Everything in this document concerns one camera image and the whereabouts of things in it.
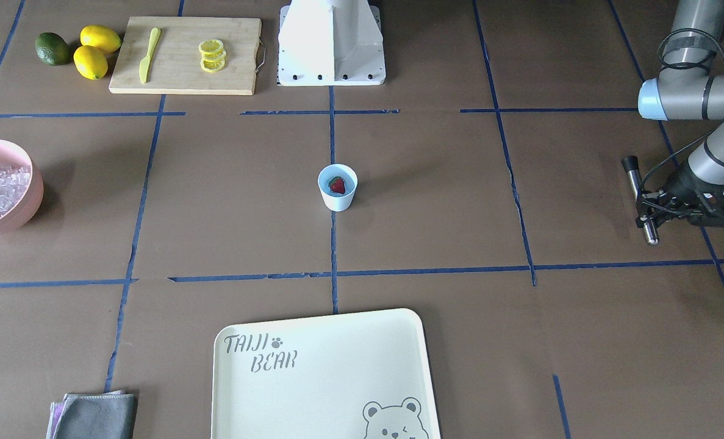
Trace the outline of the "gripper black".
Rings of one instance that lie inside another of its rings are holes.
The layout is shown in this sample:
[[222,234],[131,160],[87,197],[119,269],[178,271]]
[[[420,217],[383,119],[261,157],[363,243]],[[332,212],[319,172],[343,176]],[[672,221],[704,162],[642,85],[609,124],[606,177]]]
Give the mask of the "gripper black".
[[640,229],[647,224],[657,229],[673,219],[696,227],[724,228],[724,184],[704,182],[682,165],[666,180],[662,191],[641,191],[636,209]]

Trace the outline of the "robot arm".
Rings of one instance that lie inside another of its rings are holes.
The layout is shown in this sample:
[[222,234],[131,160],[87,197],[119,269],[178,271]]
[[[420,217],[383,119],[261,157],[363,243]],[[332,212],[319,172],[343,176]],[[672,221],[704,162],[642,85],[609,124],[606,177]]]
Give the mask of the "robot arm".
[[724,1],[680,1],[670,33],[658,46],[658,76],[639,91],[639,114],[649,120],[717,120],[709,134],[662,187],[635,189],[638,227],[671,220],[724,227]]

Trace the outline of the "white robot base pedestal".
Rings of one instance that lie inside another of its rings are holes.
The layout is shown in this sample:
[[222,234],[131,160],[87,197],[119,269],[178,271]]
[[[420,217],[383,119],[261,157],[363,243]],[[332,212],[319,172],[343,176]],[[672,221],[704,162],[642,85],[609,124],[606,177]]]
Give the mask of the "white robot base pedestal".
[[379,7],[367,1],[292,1],[280,10],[278,84],[378,86],[387,77]]

